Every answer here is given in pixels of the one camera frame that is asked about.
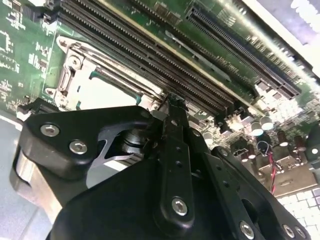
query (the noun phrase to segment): silver screw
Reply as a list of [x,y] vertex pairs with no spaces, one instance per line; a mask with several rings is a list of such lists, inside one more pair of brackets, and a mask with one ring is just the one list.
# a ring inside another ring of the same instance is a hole
[[292,231],[292,229],[291,229],[288,225],[286,225],[286,224],[283,224],[282,226],[283,226],[283,229],[284,229],[285,233],[286,233],[290,238],[293,239],[293,238],[295,237],[294,231]]
[[226,151],[226,150],[224,150],[224,149],[221,149],[221,153],[222,153],[222,155],[223,155],[223,156],[228,156],[227,151]]
[[60,133],[60,130],[57,126],[52,124],[45,124],[40,127],[40,131],[43,135],[47,137],[55,137]]
[[298,232],[298,234],[299,234],[301,237],[303,237],[304,239],[307,238],[306,234],[301,230],[300,227],[296,226],[296,227],[295,227],[295,230]]
[[73,69],[78,70],[81,68],[81,60],[77,56],[71,55],[67,61]]
[[174,198],[172,200],[172,208],[175,211],[176,214],[180,216],[185,216],[188,212],[188,207],[184,201],[182,201],[180,198]]
[[87,145],[79,140],[72,141],[69,145],[69,149],[71,150],[71,152],[79,155],[85,154],[88,151]]
[[178,123],[175,120],[171,120],[171,123],[175,126],[178,126]]
[[192,131],[194,135],[196,135],[197,137],[200,137],[200,132],[198,132],[197,130],[193,130]]
[[241,232],[246,236],[247,239],[252,240],[255,238],[255,233],[248,223],[246,223],[245,221],[241,221],[239,226],[240,226]]

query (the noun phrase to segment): black expansion slot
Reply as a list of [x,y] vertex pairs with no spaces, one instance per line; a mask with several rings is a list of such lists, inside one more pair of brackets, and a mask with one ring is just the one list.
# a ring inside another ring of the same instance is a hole
[[186,19],[286,98],[302,92],[272,61],[198,4],[192,6]]
[[54,16],[146,79],[185,97],[212,115],[234,102],[231,95],[195,71],[190,73],[188,66],[165,49],[156,48],[152,40],[114,13],[104,10],[98,2],[61,2]]

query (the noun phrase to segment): chip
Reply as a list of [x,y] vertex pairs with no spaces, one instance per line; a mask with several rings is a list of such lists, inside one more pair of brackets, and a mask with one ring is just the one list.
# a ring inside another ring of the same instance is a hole
[[181,22],[181,19],[174,13],[169,12],[168,15],[166,16],[166,20],[171,24],[171,25],[177,25],[178,23]]
[[14,1],[12,3],[12,9],[16,10],[18,13],[21,13],[21,4]]
[[160,17],[165,17],[168,13],[167,7],[158,1],[154,5],[154,10]]

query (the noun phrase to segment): motherboard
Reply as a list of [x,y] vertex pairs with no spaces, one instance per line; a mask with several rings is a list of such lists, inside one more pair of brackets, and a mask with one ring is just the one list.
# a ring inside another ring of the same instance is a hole
[[250,159],[263,158],[258,143],[267,142],[292,147],[281,168],[305,163],[320,79],[241,0],[0,4],[1,110],[16,114],[41,98],[60,111],[156,111],[175,93],[209,148],[231,147],[246,162],[248,145]]

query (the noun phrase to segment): capacitor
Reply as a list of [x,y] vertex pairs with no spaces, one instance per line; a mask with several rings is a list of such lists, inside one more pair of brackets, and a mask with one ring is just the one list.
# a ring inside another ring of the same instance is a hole
[[254,121],[251,123],[251,134],[252,136],[260,136],[264,133],[264,131],[262,130],[261,124],[258,121]]
[[207,145],[212,145],[214,143],[213,135],[211,132],[207,131],[203,134],[204,141]]
[[256,157],[255,147],[252,144],[248,144],[247,150],[248,150],[248,152],[247,152],[248,158],[254,159]]
[[274,123],[272,122],[271,118],[268,116],[263,116],[260,119],[261,128],[264,131],[269,131],[274,128]]
[[307,150],[305,141],[302,136],[298,135],[293,138],[296,149],[299,152],[304,152]]
[[288,140],[287,140],[287,137],[286,137],[286,133],[282,130],[278,131],[276,133],[277,137],[278,137],[278,141],[279,141],[279,145],[281,147],[286,147],[288,146]]
[[244,152],[242,155],[241,155],[241,162],[245,163],[248,161],[248,152]]

